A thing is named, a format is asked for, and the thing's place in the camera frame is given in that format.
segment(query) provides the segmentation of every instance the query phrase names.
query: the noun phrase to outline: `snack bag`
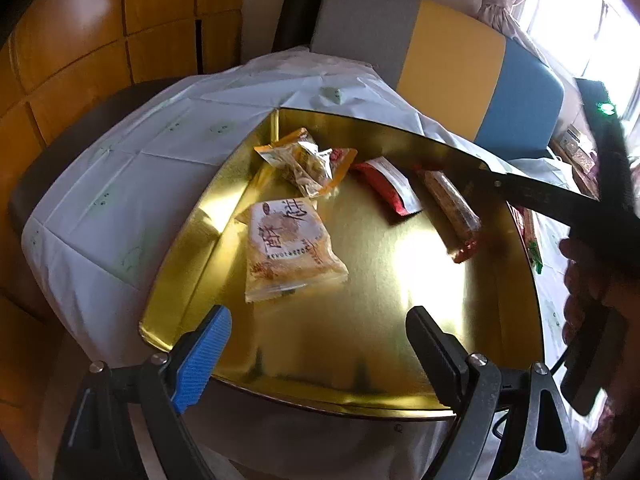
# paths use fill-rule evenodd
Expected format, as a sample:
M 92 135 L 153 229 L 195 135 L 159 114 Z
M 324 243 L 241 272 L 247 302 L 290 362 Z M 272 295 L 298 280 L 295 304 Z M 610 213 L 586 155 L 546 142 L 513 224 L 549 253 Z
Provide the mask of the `snack bag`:
M 400 216 L 422 211 L 420 200 L 402 173 L 385 157 L 379 156 L 353 167 Z
M 542 255 L 540 254 L 538 238 L 536 237 L 536 228 L 533 223 L 533 214 L 531 209 L 512 206 L 511 204 L 509 204 L 509 208 L 511 209 L 511 214 L 516 222 L 516 226 L 518 227 L 522 243 L 527 250 L 529 264 L 538 274 L 542 274 L 544 265 L 542 262 Z
M 422 168 L 416 171 L 462 242 L 462 246 L 452 254 L 453 261 L 461 264 L 478 249 L 478 233 L 482 227 L 480 219 L 444 173 Z
M 247 303 L 307 285 L 343 282 L 349 273 L 308 198 L 255 203 L 246 251 Z
M 269 164 L 282 170 L 282 176 L 308 197 L 328 193 L 337 186 L 358 153 L 351 148 L 330 148 L 321 152 L 306 128 L 273 144 L 256 146 L 254 150 Z

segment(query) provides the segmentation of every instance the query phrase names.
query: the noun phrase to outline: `food package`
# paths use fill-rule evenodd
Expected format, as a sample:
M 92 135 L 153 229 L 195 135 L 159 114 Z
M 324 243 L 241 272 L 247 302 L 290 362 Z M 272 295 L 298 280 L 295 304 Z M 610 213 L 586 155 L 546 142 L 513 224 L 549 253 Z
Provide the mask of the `food package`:
M 418 168 L 417 173 L 460 238 L 462 245 L 452 254 L 453 261 L 460 264 L 468 260 L 478 249 L 478 235 L 481 228 L 478 215 L 473 212 L 444 173 L 422 168 Z
M 311 198 L 337 186 L 358 153 L 351 148 L 321 152 L 306 128 L 254 149 L 269 164 L 282 170 L 282 176 L 298 186 L 304 196 Z
M 251 207 L 245 300 L 267 300 L 318 283 L 343 282 L 349 271 L 308 198 Z
M 420 200 L 402 173 L 385 157 L 379 156 L 353 167 L 400 216 L 422 211 Z
M 516 222 L 522 243 L 527 250 L 527 258 L 531 268 L 538 274 L 542 274 L 542 254 L 540 253 L 540 246 L 538 245 L 538 238 L 536 237 L 536 228 L 533 223 L 533 213 L 531 209 L 525 207 L 509 206 L 511 214 Z

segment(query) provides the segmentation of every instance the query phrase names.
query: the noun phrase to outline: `gold tray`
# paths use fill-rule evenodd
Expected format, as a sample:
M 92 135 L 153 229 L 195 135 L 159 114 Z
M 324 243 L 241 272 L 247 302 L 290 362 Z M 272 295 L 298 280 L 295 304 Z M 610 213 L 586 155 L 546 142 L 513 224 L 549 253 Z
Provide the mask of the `gold tray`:
M 357 162 L 386 156 L 412 181 L 424 211 L 398 220 L 348 174 L 318 213 L 349 280 L 255 304 L 244 302 L 247 227 L 235 216 L 260 200 L 299 196 L 254 152 L 305 126 L 321 148 L 358 150 Z M 455 264 L 455 234 L 410 168 L 439 164 L 482 220 L 481 248 Z M 481 161 L 442 143 L 342 116 L 274 111 L 229 157 L 175 239 L 140 322 L 142 337 L 168 351 L 214 304 L 229 308 L 232 335 L 214 377 L 312 410 L 381 418 L 444 418 L 404 332 L 414 305 L 444 332 L 501 366 L 543 358 L 532 273 L 506 203 L 465 175 Z

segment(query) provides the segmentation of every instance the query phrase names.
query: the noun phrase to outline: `yellow cushion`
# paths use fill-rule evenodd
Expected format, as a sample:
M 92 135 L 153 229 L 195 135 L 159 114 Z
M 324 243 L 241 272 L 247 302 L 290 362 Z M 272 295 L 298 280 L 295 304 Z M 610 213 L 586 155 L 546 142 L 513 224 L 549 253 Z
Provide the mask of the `yellow cushion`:
M 474 140 L 500 75 L 505 41 L 484 23 L 423 0 L 397 91 L 447 130 Z

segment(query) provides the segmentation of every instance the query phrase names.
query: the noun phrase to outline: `red snack packet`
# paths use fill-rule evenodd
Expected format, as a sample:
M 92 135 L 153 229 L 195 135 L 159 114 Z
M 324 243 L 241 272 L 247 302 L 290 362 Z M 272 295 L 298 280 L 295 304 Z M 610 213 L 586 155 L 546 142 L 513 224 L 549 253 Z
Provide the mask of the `red snack packet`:
M 383 156 L 355 164 L 353 169 L 359 171 L 400 216 L 422 211 L 422 205 L 407 178 Z

